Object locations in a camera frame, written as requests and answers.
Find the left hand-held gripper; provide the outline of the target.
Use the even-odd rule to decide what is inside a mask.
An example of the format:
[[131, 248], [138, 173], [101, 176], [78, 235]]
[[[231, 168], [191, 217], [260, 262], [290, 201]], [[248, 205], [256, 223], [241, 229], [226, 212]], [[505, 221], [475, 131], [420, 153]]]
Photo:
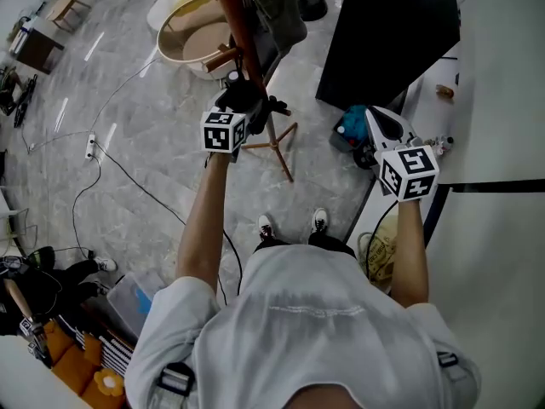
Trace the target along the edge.
[[[200, 118], [201, 148], [208, 153], [225, 153], [232, 163], [236, 163], [242, 145], [250, 135], [250, 120], [261, 111], [263, 100], [253, 101], [250, 107], [241, 113], [231, 107], [218, 107], [216, 103], [227, 93], [220, 90], [209, 101], [209, 109]], [[271, 112], [290, 116], [287, 104], [274, 95], [268, 97]]]

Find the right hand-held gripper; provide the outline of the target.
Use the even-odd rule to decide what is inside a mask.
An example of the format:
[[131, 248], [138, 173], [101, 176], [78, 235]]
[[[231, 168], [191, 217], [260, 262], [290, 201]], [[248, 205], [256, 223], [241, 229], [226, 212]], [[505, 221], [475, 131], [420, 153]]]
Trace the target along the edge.
[[428, 196], [437, 184], [439, 165], [410, 122], [384, 107], [368, 107], [365, 123], [382, 185], [399, 202]]

